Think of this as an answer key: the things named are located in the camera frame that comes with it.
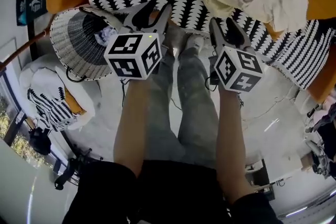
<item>wire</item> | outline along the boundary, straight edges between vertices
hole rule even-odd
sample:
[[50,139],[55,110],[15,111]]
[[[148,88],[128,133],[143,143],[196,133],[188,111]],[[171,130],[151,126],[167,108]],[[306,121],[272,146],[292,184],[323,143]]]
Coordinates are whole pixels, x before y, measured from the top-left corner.
[[275,101],[274,104],[273,104],[268,110],[266,110],[263,114],[261,114],[261,115],[259,115],[259,116],[257,116],[257,117],[248,119],[248,120],[244,120],[244,119],[242,119],[242,121],[244,121],[244,122],[249,122],[249,121],[256,120],[256,119],[258,119],[258,118],[264,116],[264,115],[265,115],[267,112],[269,112],[269,111],[270,111],[276,104],[280,103],[280,102],[283,101],[284,99],[285,99],[285,97],[282,98],[280,101]]
[[127,85],[131,80],[129,79],[126,83],[124,82],[125,79],[121,79],[121,89],[122,89],[122,107],[124,107],[124,100],[125,100],[125,85]]
[[174,104],[174,106],[176,106],[176,108],[178,108],[179,110],[181,110],[181,111],[182,111],[182,109],[181,109],[181,108],[179,108],[179,107],[176,105],[176,103],[175,103],[175,101],[174,101],[174,99],[173,99],[173,98],[170,98],[170,100],[172,100],[172,101],[173,101],[173,104]]
[[206,78],[206,80],[205,80],[205,82],[204,82],[204,86],[205,86],[205,88],[207,88],[209,91],[214,92],[214,91],[216,91],[218,85],[216,85],[216,87],[215,87],[213,90],[211,90],[211,89],[208,87],[208,85],[206,84],[209,78],[210,78],[210,77],[207,77],[207,78]]
[[244,106],[244,102],[243,102],[242,99],[240,98],[240,93],[238,94],[238,99],[239,99],[239,101],[240,101],[240,108],[241,108],[242,106]]

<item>wicker basket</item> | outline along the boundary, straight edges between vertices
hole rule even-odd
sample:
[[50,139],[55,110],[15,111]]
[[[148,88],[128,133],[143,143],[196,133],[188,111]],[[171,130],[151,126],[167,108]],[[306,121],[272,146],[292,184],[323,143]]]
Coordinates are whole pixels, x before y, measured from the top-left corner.
[[[114,16],[92,7],[73,8],[56,16],[50,39],[69,80],[98,80],[112,72],[104,59],[106,48],[94,35],[108,25],[117,31],[122,27]],[[69,72],[77,80],[70,78]]]

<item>sneaker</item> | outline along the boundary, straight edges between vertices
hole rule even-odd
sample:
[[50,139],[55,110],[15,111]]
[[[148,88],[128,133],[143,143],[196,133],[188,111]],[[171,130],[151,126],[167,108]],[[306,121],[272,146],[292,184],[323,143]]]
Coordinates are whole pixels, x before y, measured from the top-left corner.
[[188,35],[178,26],[168,25],[163,45],[169,48],[168,53],[174,57],[178,57],[184,49]]
[[200,53],[203,47],[204,47],[204,38],[200,35],[192,35],[191,37],[188,38],[184,50],[195,48],[197,52]]

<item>jeans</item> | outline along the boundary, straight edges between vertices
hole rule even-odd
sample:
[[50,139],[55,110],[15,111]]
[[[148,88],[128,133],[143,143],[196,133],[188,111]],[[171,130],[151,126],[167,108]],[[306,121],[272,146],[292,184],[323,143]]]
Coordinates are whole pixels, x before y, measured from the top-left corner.
[[149,77],[151,97],[145,159],[215,168],[218,115],[205,87],[207,72],[195,48],[180,55],[177,86],[183,115],[177,137],[170,128],[174,60],[166,53],[158,73]]

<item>cable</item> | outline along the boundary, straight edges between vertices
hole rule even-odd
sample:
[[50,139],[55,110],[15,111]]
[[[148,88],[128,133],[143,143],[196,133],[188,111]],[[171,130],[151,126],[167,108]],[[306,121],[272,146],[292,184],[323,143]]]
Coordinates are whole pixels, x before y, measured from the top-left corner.
[[240,108],[241,108],[242,106],[244,106],[244,102],[243,102],[242,99],[240,98],[240,93],[238,94],[238,99],[239,99],[239,101],[240,101]]
[[69,182],[70,184],[73,184],[74,186],[78,187],[79,181],[75,180],[75,182],[76,182],[76,184],[75,184],[74,182],[71,181],[71,179],[72,179],[72,180],[75,180],[74,178],[71,177],[71,178],[68,180],[68,182]]
[[204,86],[205,86],[205,88],[207,88],[209,91],[214,92],[214,91],[216,91],[218,85],[216,85],[216,87],[215,87],[213,90],[211,90],[211,89],[208,87],[208,85],[206,84],[209,78],[210,78],[210,77],[207,77],[207,78],[206,78],[206,80],[205,80],[205,82],[204,82]]
[[179,110],[181,110],[182,111],[182,109],[181,108],[179,108],[176,104],[175,104],[175,101],[174,101],[174,99],[173,98],[170,98],[170,100],[172,100],[173,101],[173,104],[174,104],[174,106],[176,106],[176,108],[177,109],[179,109]]
[[259,116],[257,116],[257,117],[248,119],[248,120],[244,120],[244,119],[242,119],[242,121],[244,121],[244,122],[249,122],[249,121],[256,120],[256,119],[258,119],[258,118],[264,116],[264,115],[265,115],[267,112],[269,112],[269,111],[270,111],[276,104],[280,103],[280,102],[283,101],[284,99],[285,99],[285,97],[282,98],[280,101],[275,101],[274,104],[273,104],[268,110],[266,110],[263,114],[261,114],[261,115],[259,115]]
[[124,83],[125,79],[121,79],[121,89],[122,89],[122,107],[124,107],[124,100],[125,100],[125,85],[128,84],[131,80],[129,79],[126,83]]

